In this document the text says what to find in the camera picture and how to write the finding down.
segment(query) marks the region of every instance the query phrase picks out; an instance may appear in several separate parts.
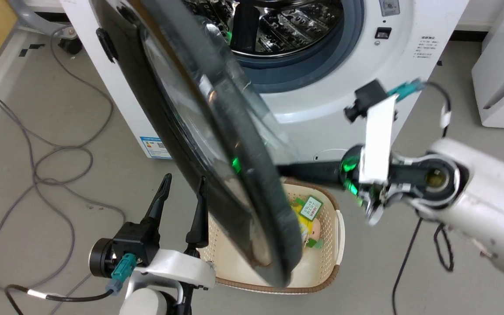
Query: white washing machine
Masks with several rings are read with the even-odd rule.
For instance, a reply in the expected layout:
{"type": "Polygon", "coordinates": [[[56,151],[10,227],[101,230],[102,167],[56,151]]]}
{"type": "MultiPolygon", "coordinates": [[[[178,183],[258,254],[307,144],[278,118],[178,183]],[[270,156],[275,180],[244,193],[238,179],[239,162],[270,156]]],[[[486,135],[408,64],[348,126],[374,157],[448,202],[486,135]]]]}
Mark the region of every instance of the white washing machine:
{"type": "MultiPolygon", "coordinates": [[[[102,51],[90,3],[61,1],[144,152],[151,158],[169,158],[122,72],[102,51]]],[[[303,161],[341,159],[346,149],[363,141],[364,121],[350,124],[343,115],[357,88],[374,79],[386,89],[415,78],[428,79],[468,3],[182,1],[218,26],[303,161]],[[244,4],[247,9],[239,10],[244,4]]],[[[398,104],[392,140],[416,100],[412,95],[398,104]]]]}

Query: brown basket rim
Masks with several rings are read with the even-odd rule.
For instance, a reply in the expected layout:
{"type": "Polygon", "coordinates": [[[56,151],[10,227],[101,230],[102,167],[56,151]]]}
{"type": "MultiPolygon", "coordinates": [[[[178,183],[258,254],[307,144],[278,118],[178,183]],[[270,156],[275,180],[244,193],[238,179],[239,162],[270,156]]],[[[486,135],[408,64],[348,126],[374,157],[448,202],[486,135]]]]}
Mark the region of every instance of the brown basket rim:
{"type": "MultiPolygon", "coordinates": [[[[334,207],[335,210],[339,210],[340,207],[338,205],[338,201],[334,196],[330,194],[326,189],[296,181],[294,179],[284,179],[283,184],[288,184],[288,185],[295,185],[295,186],[302,186],[306,188],[312,188],[314,190],[322,192],[330,202],[332,203],[332,206],[334,207]]],[[[267,287],[265,285],[254,285],[254,284],[248,284],[248,283],[242,283],[238,281],[232,281],[232,280],[227,280],[224,278],[216,277],[215,281],[219,284],[222,285],[227,285],[229,287],[236,287],[238,289],[244,289],[244,290],[250,290],[250,291],[261,291],[261,292],[266,292],[266,293],[282,293],[282,294],[306,294],[306,293],[314,293],[321,291],[323,289],[326,289],[326,287],[329,287],[332,282],[336,279],[338,276],[338,272],[340,271],[340,266],[339,265],[334,265],[334,269],[332,269],[332,273],[328,276],[328,278],[323,282],[320,283],[319,285],[316,285],[314,287],[267,287]]]]}

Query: gray cable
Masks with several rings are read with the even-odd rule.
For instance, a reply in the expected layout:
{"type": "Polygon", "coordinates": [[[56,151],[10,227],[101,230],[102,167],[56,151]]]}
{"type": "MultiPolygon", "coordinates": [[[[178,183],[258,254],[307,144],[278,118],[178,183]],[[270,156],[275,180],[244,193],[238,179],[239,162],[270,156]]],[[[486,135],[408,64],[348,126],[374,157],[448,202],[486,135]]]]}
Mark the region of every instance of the gray cable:
{"type": "MultiPolygon", "coordinates": [[[[77,197],[77,198],[79,198],[79,199],[81,199],[81,200],[83,200],[85,202],[92,203],[94,205],[98,205],[98,206],[101,206],[101,207],[105,207],[105,208],[111,209],[111,210],[119,213],[120,216],[122,217],[122,224],[126,221],[126,214],[120,208],[112,206],[112,205],[108,205],[106,203],[102,203],[102,202],[99,202],[99,201],[92,200],[92,199],[87,198],[85,196],[82,196],[82,195],[80,195],[80,194],[72,191],[69,187],[66,186],[66,184],[74,182],[74,181],[82,178],[91,169],[92,164],[93,164],[93,160],[94,160],[93,159],[93,155],[92,155],[92,152],[90,152],[87,148],[85,148],[85,146],[88,145],[89,143],[91,143],[94,139],[96,139],[96,137],[98,137],[104,131],[104,129],[106,128],[106,126],[110,122],[110,119],[112,118],[112,114],[114,113],[114,102],[112,101],[112,99],[108,95],[106,95],[106,93],[104,93],[103,91],[99,90],[96,86],[94,86],[94,85],[86,82],[82,78],[79,78],[75,74],[71,73],[68,69],[65,68],[65,66],[62,64],[62,62],[60,62],[60,60],[56,56],[56,52],[54,51],[54,38],[56,37],[56,34],[58,32],[60,32],[61,30],[63,30],[64,28],[67,28],[69,26],[70,25],[65,25],[62,28],[58,28],[52,34],[52,36],[50,37],[50,51],[52,52],[52,56],[54,57],[54,60],[56,60],[56,62],[58,62],[58,65],[66,73],[68,73],[70,76],[72,76],[76,80],[78,80],[78,81],[82,82],[83,84],[87,85],[88,87],[92,88],[92,90],[98,92],[110,104],[109,114],[106,117],[106,120],[104,121],[104,123],[102,124],[102,126],[100,127],[100,129],[98,129],[98,131],[92,137],[90,137],[88,140],[86,140],[85,142],[81,143],[80,145],[58,145],[56,143],[50,142],[50,141],[42,138],[40,135],[38,135],[38,134],[34,133],[33,131],[29,130],[28,128],[26,128],[22,124],[22,122],[20,121],[20,119],[18,118],[18,116],[16,116],[16,114],[2,100],[0,100],[0,109],[2,109],[3,112],[7,116],[9,116],[9,118],[11,120],[13,120],[14,123],[17,124],[17,126],[21,129],[22,134],[24,135],[24,139],[26,139],[26,143],[28,145],[29,163],[30,163],[30,168],[31,168],[31,171],[32,171],[32,178],[31,178],[32,179],[32,185],[30,185],[30,187],[28,187],[26,190],[24,190],[24,192],[13,202],[13,204],[6,211],[5,215],[3,216],[3,219],[0,222],[0,232],[1,232],[1,229],[3,228],[5,222],[7,221],[9,215],[15,209],[16,205],[18,205],[18,203],[32,189],[34,189],[36,191],[36,194],[40,197],[40,199],[42,199],[42,201],[44,201],[44,203],[48,207],[50,207],[50,209],[52,209],[52,211],[54,211],[58,216],[60,216],[66,222],[66,224],[70,228],[70,234],[71,234],[71,245],[70,245],[68,254],[66,256],[66,259],[64,260],[64,262],[62,263],[62,265],[60,267],[58,267],[58,269],[56,269],[52,274],[48,275],[47,277],[44,277],[44,279],[42,279],[42,280],[34,283],[33,285],[28,285],[27,286],[27,287],[31,287],[31,288],[35,288],[35,287],[38,287],[40,285],[43,285],[44,283],[47,283],[48,281],[54,279],[54,277],[56,277],[59,273],[61,273],[63,271],[63,269],[66,267],[66,265],[68,264],[68,262],[70,261],[71,256],[72,256],[73,251],[74,251],[74,245],[75,245],[75,229],[74,229],[73,224],[71,223],[71,220],[62,211],[60,211],[60,209],[58,209],[56,206],[54,206],[52,204],[52,202],[50,202],[48,199],[46,199],[46,197],[42,194],[42,192],[40,192],[40,189],[38,187],[39,184],[44,184],[44,185],[49,185],[49,186],[60,186],[60,187],[64,188],[65,190],[67,190],[68,192],[70,192],[75,197],[77,197]],[[34,137],[34,138],[37,138],[38,140],[40,140],[40,141],[42,141],[42,142],[44,142],[44,143],[46,143],[46,144],[48,144],[48,145],[50,145],[52,147],[54,147],[54,149],[52,151],[48,152],[47,154],[45,154],[40,159],[34,160],[34,155],[32,153],[32,143],[30,141],[29,135],[32,136],[32,137],[34,137]],[[54,179],[54,178],[40,178],[40,176],[38,175],[38,166],[40,165],[40,163],[43,160],[45,160],[48,157],[50,157],[51,155],[53,155],[53,154],[55,154],[57,152],[63,151],[63,150],[81,150],[81,151],[85,152],[86,154],[88,154],[90,160],[89,160],[89,163],[88,163],[88,166],[86,167],[86,169],[84,171],[82,171],[79,175],[76,175],[76,176],[74,176],[74,177],[72,177],[70,179],[66,179],[65,181],[58,181],[57,179],[54,179]]],[[[91,277],[91,274],[86,275],[86,277],[84,277],[82,279],[82,281],[80,281],[72,290],[70,290],[67,293],[66,297],[70,296],[76,289],[78,289],[90,277],[91,277]]],[[[0,291],[4,291],[4,287],[1,286],[1,285],[0,285],[0,291]]],[[[51,311],[50,314],[53,315],[57,311],[58,307],[60,307],[61,304],[62,304],[62,302],[58,303],[58,305],[56,305],[56,307],[54,307],[54,309],[51,311]]]]}

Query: teal connector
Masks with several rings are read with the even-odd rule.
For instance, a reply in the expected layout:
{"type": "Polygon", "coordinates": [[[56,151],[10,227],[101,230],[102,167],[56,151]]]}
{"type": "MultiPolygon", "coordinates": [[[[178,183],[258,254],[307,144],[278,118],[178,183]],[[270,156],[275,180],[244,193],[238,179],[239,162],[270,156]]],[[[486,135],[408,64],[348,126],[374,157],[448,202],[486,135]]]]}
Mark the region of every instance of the teal connector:
{"type": "Polygon", "coordinates": [[[132,275],[133,270],[137,266],[137,257],[134,254],[125,254],[120,263],[112,271],[112,279],[106,285],[106,291],[114,291],[112,295],[117,295],[122,289],[124,281],[132,275]]]}
{"type": "Polygon", "coordinates": [[[419,92],[423,90],[425,87],[425,83],[421,82],[420,79],[415,79],[412,82],[406,82],[388,92],[388,96],[392,96],[394,94],[398,94],[398,98],[396,102],[403,100],[408,97],[410,94],[419,92]]]}

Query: white wall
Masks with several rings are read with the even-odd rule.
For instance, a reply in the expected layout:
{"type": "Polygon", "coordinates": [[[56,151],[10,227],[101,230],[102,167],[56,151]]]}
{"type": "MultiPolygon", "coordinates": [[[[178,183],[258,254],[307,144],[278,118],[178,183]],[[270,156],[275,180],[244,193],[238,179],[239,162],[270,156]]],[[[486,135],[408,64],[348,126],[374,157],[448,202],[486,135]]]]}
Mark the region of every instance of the white wall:
{"type": "Polygon", "coordinates": [[[487,32],[503,5],[504,0],[470,0],[456,29],[487,32]]]}

